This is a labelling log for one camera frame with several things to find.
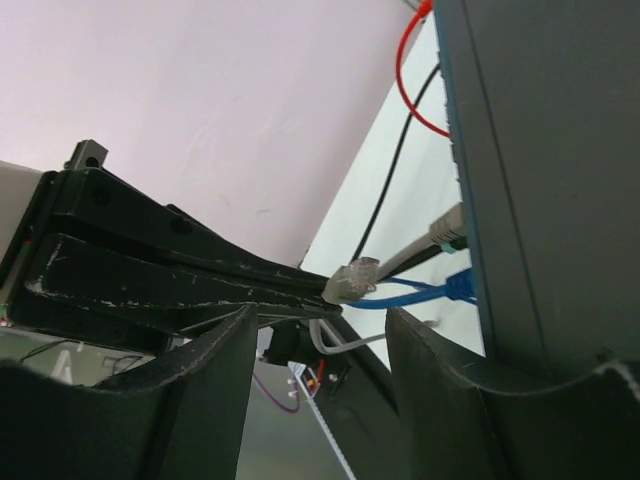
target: red cable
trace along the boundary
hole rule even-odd
[[[416,117],[416,119],[422,123],[425,127],[433,130],[436,133],[439,133],[443,137],[449,138],[449,132],[442,130],[440,127],[437,127],[429,120],[420,115],[420,112],[416,109],[416,107],[411,102],[409,95],[407,95],[407,91],[404,88],[404,83],[402,82],[402,54],[404,52],[404,47],[407,45],[407,41],[409,40],[409,35],[416,28],[418,22],[422,20],[424,17],[429,15],[429,12],[432,9],[432,0],[424,0],[422,4],[416,10],[416,14],[413,16],[409,25],[407,25],[407,29],[404,31],[402,38],[400,39],[400,43],[398,44],[398,53],[396,54],[396,82],[398,84],[398,90],[400,90],[400,96],[402,100],[411,111],[411,114]]]
[[[318,373],[316,374],[316,380],[318,383],[322,380],[322,375],[324,374],[324,359],[320,359],[318,362]]]

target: ethernet cable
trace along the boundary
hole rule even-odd
[[[422,87],[420,88],[420,92],[418,93],[418,96],[414,101],[416,108],[418,108],[418,105],[420,105],[420,102],[422,102],[424,95],[427,93],[429,86],[431,85],[431,83],[433,82],[433,80],[435,79],[439,71],[440,71],[440,64],[438,63],[436,64],[435,67],[433,67],[433,70],[431,70],[431,73],[429,73],[429,76],[425,80],[424,85],[422,85]],[[373,213],[371,214],[369,223],[367,223],[367,227],[362,233],[360,242],[358,243],[358,246],[356,247],[355,252],[353,252],[353,256],[351,257],[352,262],[361,257],[362,250],[364,249],[367,241],[369,240],[371,231],[373,230],[373,227],[376,224],[376,221],[378,220],[378,216],[380,215],[380,210],[382,209],[382,205],[384,204],[384,201],[387,198],[387,193],[389,192],[391,180],[393,179],[396,168],[400,161],[402,149],[407,140],[407,133],[409,132],[409,127],[411,126],[412,120],[413,120],[413,114],[409,112],[404,122],[404,126],[402,127],[402,132],[400,133],[400,137],[398,138],[398,143],[396,144],[396,149],[393,154],[393,158],[391,159],[391,164],[389,165],[389,171],[387,172],[387,178],[384,181],[384,185],[382,186],[382,190],[380,191],[380,196],[378,197],[378,201],[376,202],[376,205],[373,209]]]
[[[429,232],[414,240],[407,247],[391,257],[378,268],[377,280],[381,281],[396,275],[398,267],[409,261],[412,257],[421,252],[435,247],[436,254],[442,251],[442,246],[451,246],[466,236],[464,228],[464,218],[462,216],[462,203],[459,202],[439,217],[429,227]]]
[[[385,338],[385,334],[381,333],[378,335],[373,335],[371,337],[362,338],[354,342],[330,347],[325,345],[324,341],[322,340],[322,325],[321,321],[318,319],[309,320],[309,333],[311,334],[311,341],[313,342],[313,346],[316,347],[316,350],[318,350],[323,355],[336,355],[338,353],[349,352],[355,348],[359,348]]]
[[[413,256],[411,256],[409,259],[407,259],[406,261],[401,263],[398,267],[396,267],[391,272],[389,272],[387,274],[388,276],[385,278],[382,278],[381,281],[388,281],[388,279],[391,278],[392,276],[395,277],[396,275],[401,275],[404,272],[411,270],[412,268],[417,267],[418,265],[421,265],[431,260],[433,257],[435,257],[436,255],[439,255],[442,252],[455,253],[457,251],[464,250],[466,248],[467,248],[466,237],[453,240],[448,244],[433,245],[427,248],[426,250],[422,250],[414,254]]]
[[[413,305],[443,297],[449,298],[450,300],[462,300],[473,305],[477,304],[470,268],[451,275],[447,278],[445,284],[441,286],[433,286],[422,282],[404,279],[392,279],[391,281],[393,283],[414,287],[418,289],[418,291],[393,298],[359,300],[358,302],[351,303],[350,306],[355,308],[382,310],[392,307]],[[331,340],[337,344],[336,346],[327,346],[324,344],[324,341],[322,340],[323,330],[326,331],[326,333],[331,337]],[[323,320],[317,319],[309,320],[309,332],[314,347],[324,355],[336,355],[348,352],[355,348],[359,348],[385,338],[385,334],[381,333],[371,337],[362,338],[354,342],[342,344],[341,339],[335,335],[328,325],[326,325]]]

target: white ethernet cable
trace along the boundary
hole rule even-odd
[[[413,241],[399,253],[380,265],[377,280],[386,278],[391,272],[409,260],[411,257],[433,245],[443,245],[466,236],[464,218],[462,216],[462,202],[455,204],[447,213],[438,218],[429,227],[426,235]]]
[[[341,343],[340,339],[335,336],[333,331],[331,331],[331,329],[326,324],[323,325],[323,323],[324,322],[322,320],[318,320],[318,319],[309,320],[309,333],[311,334],[311,341],[313,342],[313,346],[316,347],[316,350],[318,350],[320,353],[324,355],[336,355],[338,353],[348,352],[350,350],[353,350],[354,348],[359,348],[359,347],[362,347],[363,345],[367,345],[368,343],[382,340],[385,338],[385,334],[381,333],[378,335],[373,335],[368,338],[362,338],[360,340],[356,340],[355,342],[349,342],[349,343],[344,343],[340,345]],[[337,346],[329,347],[324,344],[324,342],[322,341],[323,327],[325,331],[329,334],[329,336],[332,337],[332,340],[334,340],[334,342],[338,344]]]

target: black mounting arm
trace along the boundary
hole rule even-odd
[[[340,315],[320,296],[326,278],[258,258],[159,205],[100,168],[106,153],[81,142],[66,170],[44,175],[13,242],[29,243],[9,296],[14,325],[158,354],[246,304],[259,327]]]

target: white wall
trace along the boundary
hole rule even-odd
[[[403,79],[410,97],[417,95],[438,62],[437,52],[433,16],[429,16],[403,66]],[[438,76],[423,98],[419,110],[433,123],[446,129],[445,103],[444,84]],[[302,268],[331,276],[340,265],[351,261],[380,195],[407,113],[407,107],[394,85],[329,209]],[[432,221],[460,201],[457,178],[449,140],[414,120],[389,193],[363,255],[387,260],[426,233]],[[468,251],[439,255],[402,277],[440,285],[447,276],[470,264]],[[383,285],[372,298],[402,293],[408,293],[406,287]],[[442,299],[411,306],[407,310],[422,320],[439,320],[441,324],[436,330],[440,334],[479,354],[484,353],[476,307]],[[384,331],[385,311],[346,307],[344,318],[362,337]],[[371,344],[371,348],[388,366],[386,343],[379,341]]]
[[[400,0],[5,0],[0,160],[76,141],[258,255],[311,243],[392,82]]]

